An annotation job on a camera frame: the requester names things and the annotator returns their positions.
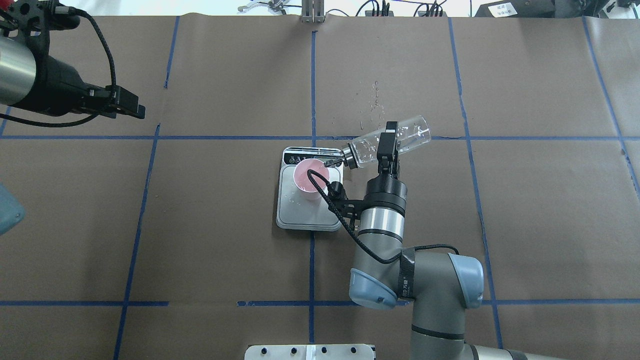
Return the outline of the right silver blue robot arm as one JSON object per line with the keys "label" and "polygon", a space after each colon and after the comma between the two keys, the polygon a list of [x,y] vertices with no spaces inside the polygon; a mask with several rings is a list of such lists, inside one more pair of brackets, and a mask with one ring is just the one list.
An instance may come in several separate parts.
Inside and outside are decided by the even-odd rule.
{"label": "right silver blue robot arm", "polygon": [[399,134],[399,123],[389,121],[374,148],[377,176],[363,199],[344,203],[343,216],[358,223],[350,299],[378,310],[393,309],[401,298],[412,301],[412,360],[541,360],[539,354],[466,341],[466,311],[483,300],[478,259],[403,246],[408,189],[399,180]]}

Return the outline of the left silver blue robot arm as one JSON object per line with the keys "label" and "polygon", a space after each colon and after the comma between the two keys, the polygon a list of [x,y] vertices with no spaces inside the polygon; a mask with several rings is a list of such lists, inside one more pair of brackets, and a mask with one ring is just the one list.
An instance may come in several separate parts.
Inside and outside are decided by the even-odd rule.
{"label": "left silver blue robot arm", "polygon": [[3,246],[122,246],[134,239],[156,126],[150,115],[98,117],[64,129],[10,121],[1,182],[25,208]]}

